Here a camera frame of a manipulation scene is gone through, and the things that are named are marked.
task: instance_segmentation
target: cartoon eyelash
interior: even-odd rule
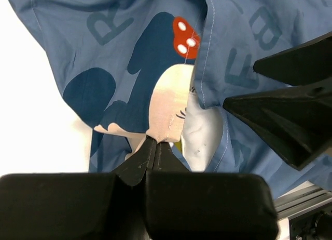
[[[180,119],[185,119],[186,117],[186,113],[187,113],[187,108],[185,108],[185,112],[183,112],[182,110],[180,110],[180,114],[182,115],[178,115],[178,114],[175,114],[176,117],[180,118]]]

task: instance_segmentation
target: white polka dot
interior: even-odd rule
[[[196,42],[195,42],[194,39],[192,39],[192,38],[188,38],[188,39],[187,39],[187,45],[189,45],[189,47],[193,47],[193,46],[196,45]]]
[[[184,22],[179,22],[177,24],[177,26],[179,27],[180,30],[185,31],[187,29],[186,25],[184,24]]]
[[[178,49],[178,51],[180,51],[180,53],[182,53],[182,54],[187,53],[187,48],[186,48],[186,46],[184,46],[183,44],[179,44],[179,45],[177,46],[177,49]]]

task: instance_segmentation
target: white background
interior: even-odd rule
[[[0,176],[88,170],[91,130],[64,103],[45,52],[0,0]]]

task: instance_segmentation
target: cartoon mouse ear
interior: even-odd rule
[[[96,126],[113,97],[116,83],[104,69],[91,68],[72,79],[63,92],[63,100],[88,126]]]
[[[201,38],[190,24],[182,17],[173,21],[174,49],[186,59],[195,59],[198,54]]]

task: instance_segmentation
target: blue fabric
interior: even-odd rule
[[[185,18],[202,37],[195,77],[200,104],[218,106],[224,119],[206,171],[261,175],[274,197],[306,180],[332,190],[330,156],[296,171],[221,108],[229,96],[286,87],[254,73],[254,62],[332,31],[332,0],[9,1],[46,51],[63,99],[82,120],[104,128],[116,122],[135,132],[148,127],[149,98],[162,72],[193,64],[173,49],[172,21]],[[94,132],[90,171],[111,171],[130,151],[125,138]]]

